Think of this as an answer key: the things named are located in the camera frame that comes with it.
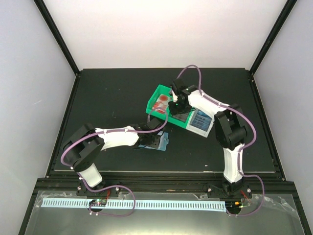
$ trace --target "green plastic container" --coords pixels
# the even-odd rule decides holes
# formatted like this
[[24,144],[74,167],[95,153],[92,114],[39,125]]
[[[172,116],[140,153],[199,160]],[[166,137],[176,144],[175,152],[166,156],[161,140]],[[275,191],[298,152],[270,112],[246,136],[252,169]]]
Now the green plastic container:
[[[160,95],[165,95],[165,96],[169,97],[172,100],[173,97],[170,95],[170,90],[171,90],[171,88],[169,88],[169,87],[165,87],[163,85],[158,85],[156,91],[153,93],[153,95],[151,96],[151,98],[148,101],[147,108],[146,108],[146,113],[147,114],[150,113],[150,111],[152,110],[154,104],[156,103],[156,101],[160,97]],[[191,116],[191,112],[188,114],[188,118],[187,118],[187,120],[185,122],[181,121],[181,120],[178,120],[177,118],[174,118],[171,115],[169,108],[166,109],[166,112],[168,113],[168,122],[186,129],[188,120],[189,120],[189,118]],[[157,117],[159,119],[166,120],[166,114],[161,114],[161,113],[159,113],[157,111],[153,111],[151,113],[151,115],[155,116],[155,117]]]

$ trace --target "blue object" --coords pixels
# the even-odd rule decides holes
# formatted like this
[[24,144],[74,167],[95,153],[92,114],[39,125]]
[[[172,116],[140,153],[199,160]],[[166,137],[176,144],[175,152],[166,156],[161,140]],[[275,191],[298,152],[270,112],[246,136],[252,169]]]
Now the blue object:
[[160,150],[160,151],[165,151],[166,150],[166,146],[169,143],[168,140],[168,133],[167,132],[163,132],[160,131],[158,133],[159,136],[161,136],[160,139],[160,143],[158,145],[158,148],[152,148],[152,147],[148,147],[148,146],[143,146],[143,145],[139,145],[140,148],[148,148],[148,149],[155,149],[155,150]]

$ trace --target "red object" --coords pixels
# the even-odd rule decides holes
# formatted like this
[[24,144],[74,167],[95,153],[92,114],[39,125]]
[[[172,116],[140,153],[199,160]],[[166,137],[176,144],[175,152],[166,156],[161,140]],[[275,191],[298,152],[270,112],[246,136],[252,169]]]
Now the red object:
[[159,99],[161,101],[167,101],[168,100],[168,97],[166,95],[160,95]]

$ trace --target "black tabletop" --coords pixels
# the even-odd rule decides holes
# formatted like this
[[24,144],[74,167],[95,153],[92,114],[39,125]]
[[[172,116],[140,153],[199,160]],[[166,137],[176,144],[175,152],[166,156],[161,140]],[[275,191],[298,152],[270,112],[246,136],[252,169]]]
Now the black tabletop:
[[[170,86],[181,69],[85,69],[75,94],[63,141],[91,123],[98,128],[120,128],[145,122],[147,102],[159,84]],[[244,150],[244,172],[274,172],[272,157],[245,69],[201,69],[202,89],[223,103],[237,103],[257,130],[256,143]],[[198,72],[182,76],[187,85],[198,84]],[[214,128],[204,138],[168,123],[166,151],[134,150],[129,146],[102,151],[96,159],[99,171],[118,172],[223,172],[224,154]],[[54,170],[69,170],[60,163]]]

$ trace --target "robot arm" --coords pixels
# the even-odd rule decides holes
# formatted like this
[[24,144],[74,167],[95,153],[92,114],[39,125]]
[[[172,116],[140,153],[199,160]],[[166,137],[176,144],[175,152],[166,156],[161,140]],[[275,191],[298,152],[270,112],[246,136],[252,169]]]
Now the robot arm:
[[[238,151],[244,146],[244,140],[247,136],[245,123],[235,113],[221,107],[218,100],[208,96],[203,91],[200,93],[198,87],[185,86],[181,78],[174,80],[171,87],[173,91],[173,101],[169,102],[171,114],[187,113],[192,108],[197,108],[210,116],[214,120],[216,139],[224,150],[224,177],[231,184],[240,181],[242,179],[240,172],[243,173],[243,151],[240,151],[239,160]],[[238,105],[230,107],[242,113]]]
[[94,164],[99,152],[108,148],[118,146],[143,145],[150,148],[159,146],[161,141],[158,132],[137,133],[135,131],[151,131],[159,128],[161,123],[153,118],[147,124],[136,124],[117,129],[94,128],[90,124],[82,126],[64,144],[63,150],[66,151],[71,145],[81,140],[83,137],[92,134],[93,136],[75,145],[64,157],[65,164],[85,179],[90,187],[95,187],[102,182],[97,167]]

